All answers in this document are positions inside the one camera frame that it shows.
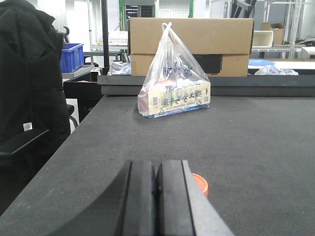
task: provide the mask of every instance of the barcode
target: barcode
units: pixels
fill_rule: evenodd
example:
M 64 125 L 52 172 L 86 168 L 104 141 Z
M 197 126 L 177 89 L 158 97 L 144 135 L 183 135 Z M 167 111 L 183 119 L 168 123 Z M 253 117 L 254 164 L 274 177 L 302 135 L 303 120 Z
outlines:
M 153 106 L 157 106 L 158 105 L 158 97 L 153 97 Z

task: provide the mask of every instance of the orange cap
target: orange cap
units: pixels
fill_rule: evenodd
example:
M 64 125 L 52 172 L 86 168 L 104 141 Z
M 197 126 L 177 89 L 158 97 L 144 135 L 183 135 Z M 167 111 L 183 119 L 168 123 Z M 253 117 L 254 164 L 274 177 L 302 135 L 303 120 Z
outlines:
M 198 183 L 202 193 L 208 197 L 209 194 L 209 185 L 207 183 L 207 181 L 201 177 L 200 175 L 194 174 L 192 173 L 192 176 L 194 177 L 194 179 L 196 180 L 196 182 Z

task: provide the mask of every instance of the white wall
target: white wall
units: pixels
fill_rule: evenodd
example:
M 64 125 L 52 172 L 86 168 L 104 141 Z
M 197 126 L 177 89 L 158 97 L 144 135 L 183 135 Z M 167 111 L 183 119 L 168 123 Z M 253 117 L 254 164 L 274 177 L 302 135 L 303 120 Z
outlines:
M 91 0 L 91 22 L 93 43 L 102 38 L 102 21 L 100 0 Z M 113 30 L 119 22 L 119 2 L 109 0 L 108 29 Z M 70 28 L 69 40 L 73 43 L 83 43 L 83 51 L 90 52 L 88 5 L 86 0 L 66 0 L 67 21 Z M 94 61 L 103 66 L 103 57 L 94 57 Z
M 224 16 L 224 3 L 223 2 L 213 2 L 212 3 L 212 15 L 211 18 L 223 18 Z
M 65 1 L 64 0 L 37 0 L 37 9 L 46 12 L 55 18 L 53 26 L 60 32 L 64 32 L 64 26 L 67 26 Z
M 35 8 L 38 7 L 37 0 L 27 0 L 29 3 L 33 4 Z
M 314 0 L 306 0 L 304 11 L 301 12 L 302 27 L 301 27 L 301 35 L 300 38 L 306 37 L 315 37 L 315 1 Z
M 206 12 L 206 0 L 194 0 L 193 2 L 193 17 L 204 18 Z

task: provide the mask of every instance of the box in plastic bag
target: box in plastic bag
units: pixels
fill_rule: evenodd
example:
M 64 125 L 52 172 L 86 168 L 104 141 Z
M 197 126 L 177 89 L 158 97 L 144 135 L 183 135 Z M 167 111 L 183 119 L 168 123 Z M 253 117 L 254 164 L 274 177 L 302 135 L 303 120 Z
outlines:
M 157 53 L 138 95 L 139 113 L 157 118 L 209 107 L 207 75 L 172 30 L 171 23 L 163 23 L 162 30 Z

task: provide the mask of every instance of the plastic bag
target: plastic bag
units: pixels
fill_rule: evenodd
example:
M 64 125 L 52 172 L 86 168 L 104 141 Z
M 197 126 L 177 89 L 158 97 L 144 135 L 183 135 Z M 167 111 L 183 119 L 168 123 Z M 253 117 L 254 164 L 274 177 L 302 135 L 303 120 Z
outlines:
M 113 61 L 109 71 L 112 75 L 131 75 L 131 65 L 127 62 Z
M 267 65 L 260 68 L 255 75 L 299 75 L 299 73 L 291 69 L 279 69 L 275 66 Z
M 209 79 L 171 25 L 162 24 L 157 53 L 138 95 L 139 113 L 150 118 L 205 108 L 210 103 Z

